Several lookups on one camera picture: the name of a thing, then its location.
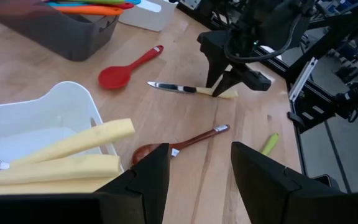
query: green object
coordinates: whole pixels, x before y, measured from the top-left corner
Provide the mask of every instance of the green object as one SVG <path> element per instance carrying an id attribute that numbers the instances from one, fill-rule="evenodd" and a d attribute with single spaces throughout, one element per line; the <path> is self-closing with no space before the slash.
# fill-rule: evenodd
<path id="1" fill-rule="evenodd" d="M 280 136 L 277 133 L 272 134 L 267 140 L 265 147 L 262 150 L 262 154 L 265 156 L 269 155 L 274 146 L 276 146 L 276 143 L 278 142 L 279 138 Z"/>
<path id="2" fill-rule="evenodd" d="M 88 2 L 94 4 L 119 4 L 125 2 L 125 0 L 67 0 L 67 1 Z"/>

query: wooden spoon handle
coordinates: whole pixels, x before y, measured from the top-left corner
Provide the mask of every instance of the wooden spoon handle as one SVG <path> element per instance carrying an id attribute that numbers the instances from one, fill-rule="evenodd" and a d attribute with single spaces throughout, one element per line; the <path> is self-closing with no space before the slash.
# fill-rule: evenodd
<path id="1" fill-rule="evenodd" d="M 176 144 L 170 144 L 170 147 L 171 148 L 174 148 L 174 149 L 177 149 L 177 150 L 181 150 L 181 149 L 184 149 L 186 148 L 187 146 L 189 145 L 192 145 L 196 142 L 199 142 L 201 140 L 204 140 L 206 138 L 209 138 L 209 137 L 212 137 L 212 136 L 215 136 L 219 133 L 223 133 L 225 131 L 228 131 L 230 129 L 230 126 L 228 124 L 225 124 L 225 125 L 222 125 L 222 126 L 219 126 L 219 127 L 216 127 L 210 131 L 207 131 L 203 134 L 200 134 L 192 139 L 189 139 L 187 141 L 183 141 L 183 142 L 179 142 L 179 143 L 176 143 Z"/>

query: cable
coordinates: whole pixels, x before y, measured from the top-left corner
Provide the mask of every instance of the cable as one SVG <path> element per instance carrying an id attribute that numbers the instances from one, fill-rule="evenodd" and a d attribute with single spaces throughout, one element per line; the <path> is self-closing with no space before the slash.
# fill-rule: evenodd
<path id="1" fill-rule="evenodd" d="M 224 0 L 224 17 L 226 18 L 226 24 L 229 26 L 230 25 L 230 17 L 229 14 L 227 13 L 227 3 L 228 0 Z"/>
<path id="2" fill-rule="evenodd" d="M 274 58 L 276 56 L 279 56 L 280 54 L 284 53 L 284 51 L 287 50 L 287 48 L 290 46 L 291 44 L 291 41 L 292 41 L 292 35 L 293 35 L 293 32 L 295 30 L 295 27 L 296 25 L 298 24 L 299 20 L 301 19 L 301 14 L 298 14 L 295 18 L 295 20 L 292 22 L 291 24 L 291 27 L 290 27 L 290 31 L 288 33 L 288 39 L 287 39 L 287 42 L 285 43 L 285 45 L 280 49 L 280 50 L 277 50 L 275 52 L 272 52 L 270 54 L 267 54 L 267 55 L 263 55 L 263 56 L 258 56 L 258 57 L 237 57 L 233 54 L 231 54 L 228 50 L 229 48 L 229 43 L 230 43 L 230 40 L 231 40 L 231 31 L 229 31 L 229 39 L 227 40 L 227 42 L 224 44 L 224 54 L 225 56 L 233 61 L 233 62 L 236 62 L 236 63 L 250 63 L 250 62 L 259 62 L 261 60 L 268 60 L 268 59 L 271 59 L 271 58 Z"/>

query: gray bin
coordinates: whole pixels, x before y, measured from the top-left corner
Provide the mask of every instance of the gray bin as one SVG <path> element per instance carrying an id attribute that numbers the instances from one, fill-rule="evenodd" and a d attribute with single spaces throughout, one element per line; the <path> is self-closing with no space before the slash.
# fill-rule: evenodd
<path id="1" fill-rule="evenodd" d="M 84 61 L 106 44 L 117 21 L 63 14 L 41 0 L 0 0 L 0 23 L 72 61 Z"/>

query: wooden spoon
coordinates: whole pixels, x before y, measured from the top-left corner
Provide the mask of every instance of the wooden spoon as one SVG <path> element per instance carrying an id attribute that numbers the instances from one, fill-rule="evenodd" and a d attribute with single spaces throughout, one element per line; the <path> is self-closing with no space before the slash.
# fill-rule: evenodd
<path id="1" fill-rule="evenodd" d="M 187 141 L 179 142 L 176 144 L 169 144 L 169 148 L 172 149 L 172 156 L 176 157 L 180 150 L 186 148 L 187 146 L 190 146 L 196 142 L 199 142 L 201 140 L 204 140 L 206 138 L 215 136 L 219 133 L 223 133 L 225 131 L 228 131 L 230 129 L 230 126 L 228 124 L 216 127 L 210 131 L 207 131 L 203 134 L 200 134 L 192 139 L 189 139 Z M 141 146 L 140 148 L 136 149 L 135 152 L 132 155 L 132 165 L 136 165 L 141 159 L 149 155 L 154 149 L 156 149 L 161 143 L 158 144 L 148 144 Z"/>

